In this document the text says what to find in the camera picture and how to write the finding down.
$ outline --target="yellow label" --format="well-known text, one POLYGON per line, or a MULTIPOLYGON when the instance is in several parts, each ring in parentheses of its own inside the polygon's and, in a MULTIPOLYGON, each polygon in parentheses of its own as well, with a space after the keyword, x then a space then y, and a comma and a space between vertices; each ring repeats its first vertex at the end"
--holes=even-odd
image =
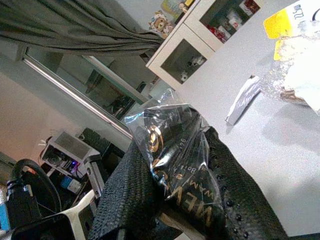
POLYGON ((273 56, 273 59, 275 61, 281 60, 281 55, 279 54, 279 50, 283 44, 284 44, 283 40, 278 40, 275 43, 274 56, 273 56))
POLYGON ((194 2, 194 0, 186 0, 184 2, 184 5, 186 5, 187 7, 190 7, 190 5, 194 2))
POLYGON ((286 9, 282 9, 263 22, 265 32, 270 39, 280 36, 293 36, 293 28, 286 9))

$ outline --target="teddy bear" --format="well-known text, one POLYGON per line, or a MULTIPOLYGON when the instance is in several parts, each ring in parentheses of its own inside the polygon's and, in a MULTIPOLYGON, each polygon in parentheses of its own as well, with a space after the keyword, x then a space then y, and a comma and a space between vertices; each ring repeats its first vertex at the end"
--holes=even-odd
POLYGON ((159 33, 163 39, 166 39, 174 29, 174 27, 167 20, 166 16, 161 10, 154 13, 154 16, 151 18, 151 22, 149 22, 149 25, 149 29, 159 33))

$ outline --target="glass cabinet door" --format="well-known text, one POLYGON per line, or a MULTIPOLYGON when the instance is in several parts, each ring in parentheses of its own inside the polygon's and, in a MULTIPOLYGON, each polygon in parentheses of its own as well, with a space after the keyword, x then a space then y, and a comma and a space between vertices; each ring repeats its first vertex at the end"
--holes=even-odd
POLYGON ((261 0, 201 0, 186 20, 186 24, 216 51, 261 5, 261 0))
POLYGON ((176 90, 213 54, 214 51, 183 23, 148 68, 176 90))

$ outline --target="sliding glass door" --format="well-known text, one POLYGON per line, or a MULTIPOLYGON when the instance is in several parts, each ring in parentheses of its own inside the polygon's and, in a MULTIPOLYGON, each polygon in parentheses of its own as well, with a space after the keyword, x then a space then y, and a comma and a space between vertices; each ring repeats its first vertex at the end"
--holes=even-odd
POLYGON ((28 48, 24 61, 127 135, 124 118, 151 98, 158 80, 140 56, 79 56, 28 48))

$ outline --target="clear plastic bag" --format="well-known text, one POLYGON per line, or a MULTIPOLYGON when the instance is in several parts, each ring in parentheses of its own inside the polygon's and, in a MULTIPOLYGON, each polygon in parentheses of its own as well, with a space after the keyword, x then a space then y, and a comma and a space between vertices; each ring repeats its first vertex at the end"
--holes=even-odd
POLYGON ((215 209, 222 209, 218 184, 208 168, 207 122, 171 89, 142 105, 125 122, 164 199, 206 235, 215 209))
POLYGON ((267 97, 310 106, 320 114, 320 24, 300 24, 299 36, 283 36, 278 41, 278 60, 260 80, 260 89, 267 97))

